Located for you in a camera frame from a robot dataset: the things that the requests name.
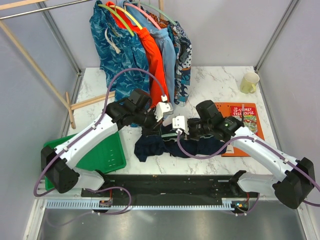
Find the metal pole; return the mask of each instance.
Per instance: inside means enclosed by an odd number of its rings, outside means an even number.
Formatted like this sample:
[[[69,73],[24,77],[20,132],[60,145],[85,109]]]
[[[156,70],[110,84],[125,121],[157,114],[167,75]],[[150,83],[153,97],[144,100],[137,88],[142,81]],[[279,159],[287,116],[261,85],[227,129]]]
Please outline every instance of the metal pole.
[[[41,9],[32,10],[32,11],[26,11],[26,12],[14,14],[14,15],[9,15],[9,16],[3,16],[3,17],[0,17],[0,20],[16,18],[16,17],[34,14],[34,13],[40,13],[43,11],[58,9],[58,8],[62,8],[62,7],[66,7],[66,6],[70,6],[70,5],[74,5],[74,4],[81,4],[81,3],[89,2],[89,1],[92,1],[92,0],[79,0],[79,1],[72,1],[72,2],[68,2],[68,3],[60,4],[60,5],[55,5],[55,6],[48,6],[46,8],[41,8]]]
[[[300,2],[300,0],[291,0],[291,2],[289,3],[288,7],[286,8],[279,24],[276,26],[269,42],[267,43],[263,53],[260,56],[260,59],[258,60],[256,66],[254,67],[255,71],[258,72],[261,68],[261,66],[263,65],[263,63],[265,62],[268,54],[270,53],[271,49],[273,48],[275,42],[277,41],[280,33],[282,32],[282,30],[284,29],[286,23],[288,22],[290,16],[292,15],[292,13],[294,12],[294,10],[296,9],[298,3]]]
[[[37,5],[39,6],[39,9],[45,9],[48,7],[44,2],[37,3]],[[73,69],[76,71],[76,73],[79,76],[81,73],[81,69],[80,69],[74,55],[72,54],[70,48],[68,47],[65,38],[63,37],[62,33],[60,32],[60,30],[56,24],[56,21],[52,17],[50,11],[43,11],[42,14],[43,14],[44,19],[47,21],[49,27],[51,28],[52,33],[54,34],[60,47],[62,48],[66,57],[68,58],[70,64],[72,65]]]

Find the clothes rail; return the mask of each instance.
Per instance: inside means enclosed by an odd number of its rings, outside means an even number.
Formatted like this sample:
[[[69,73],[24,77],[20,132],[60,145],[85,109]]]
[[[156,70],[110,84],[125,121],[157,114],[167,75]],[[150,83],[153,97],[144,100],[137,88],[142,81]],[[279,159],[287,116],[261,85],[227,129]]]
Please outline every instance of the clothes rail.
[[[40,9],[36,9],[36,10],[32,10],[32,11],[25,11],[25,12],[21,12],[21,13],[9,15],[9,16],[3,16],[3,17],[0,17],[0,20],[16,18],[16,17],[34,14],[34,13],[40,13],[40,12],[44,12],[44,11],[48,11],[48,10],[52,10],[52,9],[58,9],[58,8],[62,8],[62,7],[66,7],[66,6],[70,6],[70,5],[74,5],[74,4],[81,4],[81,3],[90,2],[90,1],[93,1],[93,0],[79,0],[79,1],[72,1],[72,2],[68,2],[68,3],[63,3],[63,4],[59,4],[59,5],[55,5],[55,6],[48,6],[45,8],[40,8]]]

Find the green hanger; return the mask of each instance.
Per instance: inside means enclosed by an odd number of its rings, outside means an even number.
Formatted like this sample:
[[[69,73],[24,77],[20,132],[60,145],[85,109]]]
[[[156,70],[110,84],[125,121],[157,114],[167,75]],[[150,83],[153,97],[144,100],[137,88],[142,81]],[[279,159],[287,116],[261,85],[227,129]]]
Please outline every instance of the green hanger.
[[[118,13],[116,13],[112,8],[103,5],[103,4],[98,4],[99,7],[105,8],[107,9],[110,13],[114,14],[120,21],[121,23],[125,26],[125,28],[129,31],[129,33],[131,34],[131,36],[133,37],[135,34],[134,32],[131,30],[131,28],[128,26],[128,24],[125,22],[125,20],[122,19],[122,17],[119,16]]]
[[[132,4],[138,4],[138,1],[133,1],[131,2]],[[155,6],[149,4],[149,3],[145,3],[145,2],[140,2],[141,5],[145,5],[148,6],[149,8],[152,8],[154,10],[156,10],[158,13],[162,14],[163,16],[165,16],[174,26],[177,25],[177,23],[175,21],[173,21],[170,17],[168,17],[168,15],[166,15],[163,11],[161,11],[159,8],[156,8]]]

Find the drawstring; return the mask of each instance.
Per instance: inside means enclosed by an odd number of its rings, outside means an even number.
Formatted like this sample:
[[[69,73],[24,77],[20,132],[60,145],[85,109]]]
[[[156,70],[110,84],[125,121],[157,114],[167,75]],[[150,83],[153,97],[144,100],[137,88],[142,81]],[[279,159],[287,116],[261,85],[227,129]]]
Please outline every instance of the drawstring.
[[[115,52],[117,54],[119,54],[121,52],[121,50],[116,46],[116,44],[112,40],[112,37],[111,37],[111,41],[110,41],[110,39],[108,38],[107,31],[108,31],[108,28],[106,28],[104,31],[104,36],[105,36],[106,41],[114,48]]]

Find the green tray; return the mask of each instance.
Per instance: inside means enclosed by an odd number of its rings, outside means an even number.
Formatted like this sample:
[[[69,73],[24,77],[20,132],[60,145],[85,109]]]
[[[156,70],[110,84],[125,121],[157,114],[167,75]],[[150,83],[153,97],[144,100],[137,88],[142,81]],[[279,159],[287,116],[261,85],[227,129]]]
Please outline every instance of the green tray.
[[[59,138],[46,142],[43,146],[52,149],[71,139],[74,135]],[[118,169],[123,169],[127,165],[124,150],[122,148],[119,133],[116,132],[101,141],[91,151],[89,151],[76,165],[79,169],[89,171],[100,170],[103,173],[110,173]],[[45,189],[53,189],[54,185],[45,178]]]

